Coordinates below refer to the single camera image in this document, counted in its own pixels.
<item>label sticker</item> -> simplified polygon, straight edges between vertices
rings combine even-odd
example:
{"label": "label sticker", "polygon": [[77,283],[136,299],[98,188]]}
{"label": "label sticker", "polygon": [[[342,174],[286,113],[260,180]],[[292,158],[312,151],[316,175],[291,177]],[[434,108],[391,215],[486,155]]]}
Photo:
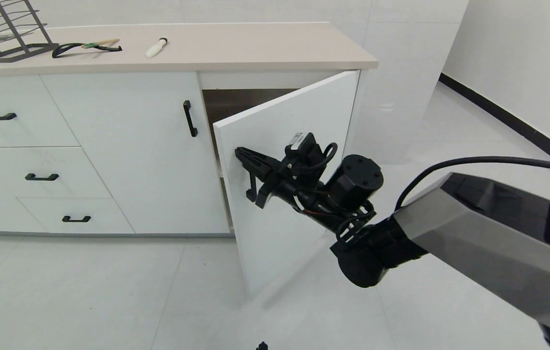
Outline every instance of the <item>label sticker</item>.
{"label": "label sticker", "polygon": [[290,140],[290,142],[288,142],[288,144],[290,145],[290,149],[293,149],[295,151],[297,149],[299,149],[299,146],[301,145],[301,142],[303,142],[303,140],[306,139],[306,135],[308,135],[308,134],[307,133],[295,133],[292,140]]}

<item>robotic arm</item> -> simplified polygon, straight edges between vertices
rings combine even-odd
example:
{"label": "robotic arm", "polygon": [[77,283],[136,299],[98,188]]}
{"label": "robotic arm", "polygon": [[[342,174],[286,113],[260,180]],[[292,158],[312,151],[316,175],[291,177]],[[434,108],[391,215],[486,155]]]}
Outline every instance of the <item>robotic arm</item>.
{"label": "robotic arm", "polygon": [[[490,179],[449,173],[400,208],[421,181],[416,179],[390,217],[367,225],[376,214],[368,198],[383,184],[375,162],[348,155],[323,184],[319,179],[336,144],[321,151],[312,133],[297,134],[285,152],[277,161],[236,149],[250,173],[248,199],[263,209],[269,198],[279,197],[335,233],[331,252],[352,283],[375,286],[390,268],[431,253],[536,319],[550,345],[550,201]],[[550,162],[537,162],[550,168]],[[256,178],[263,182],[259,191]]]}

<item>black baseboard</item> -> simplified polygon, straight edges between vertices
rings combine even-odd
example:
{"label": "black baseboard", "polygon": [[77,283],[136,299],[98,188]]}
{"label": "black baseboard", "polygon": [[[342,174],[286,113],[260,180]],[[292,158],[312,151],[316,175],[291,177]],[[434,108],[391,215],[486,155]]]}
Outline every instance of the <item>black baseboard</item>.
{"label": "black baseboard", "polygon": [[476,106],[484,109],[487,113],[497,118],[500,122],[506,124],[506,126],[525,137],[528,141],[532,142],[535,146],[550,156],[550,138],[546,137],[542,133],[539,133],[539,131],[515,117],[515,115],[512,115],[510,112],[490,100],[487,100],[472,89],[460,84],[446,74],[441,73],[439,76],[439,81],[466,99],[474,102]]}

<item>white tile floor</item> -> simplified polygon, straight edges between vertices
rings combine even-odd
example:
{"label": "white tile floor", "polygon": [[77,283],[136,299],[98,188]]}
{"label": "white tile floor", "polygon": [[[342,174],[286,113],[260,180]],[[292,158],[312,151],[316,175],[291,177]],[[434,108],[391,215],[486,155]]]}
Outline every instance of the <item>white tile floor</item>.
{"label": "white tile floor", "polygon": [[[426,166],[470,155],[549,159],[439,84],[408,161],[383,167],[377,219]],[[526,169],[522,181],[515,166],[455,170],[550,197],[550,171]],[[0,350],[253,350],[260,341],[273,350],[547,349],[532,319],[431,256],[362,290],[325,248],[247,301],[233,240],[0,237]]]}

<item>wall tile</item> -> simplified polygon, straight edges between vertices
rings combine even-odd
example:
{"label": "wall tile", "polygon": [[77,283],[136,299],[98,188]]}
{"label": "wall tile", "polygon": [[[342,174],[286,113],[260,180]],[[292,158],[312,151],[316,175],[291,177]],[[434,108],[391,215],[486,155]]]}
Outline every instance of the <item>wall tile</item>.
{"label": "wall tile", "polygon": [[373,0],[371,22],[460,23],[469,0]]}
{"label": "wall tile", "polygon": [[347,154],[364,155],[377,164],[402,164],[411,142],[418,140],[424,107],[382,108],[364,93],[349,129]]}
{"label": "wall tile", "polygon": [[331,22],[331,24],[356,42],[357,45],[363,46],[363,40],[366,36],[366,27],[368,26],[367,22]]}
{"label": "wall tile", "polygon": [[184,22],[180,0],[38,0],[32,5],[49,27]]}
{"label": "wall tile", "polygon": [[187,23],[366,22],[371,0],[181,0]]}
{"label": "wall tile", "polygon": [[384,108],[424,107],[459,29],[458,24],[369,23],[364,48],[379,60],[366,93]]}

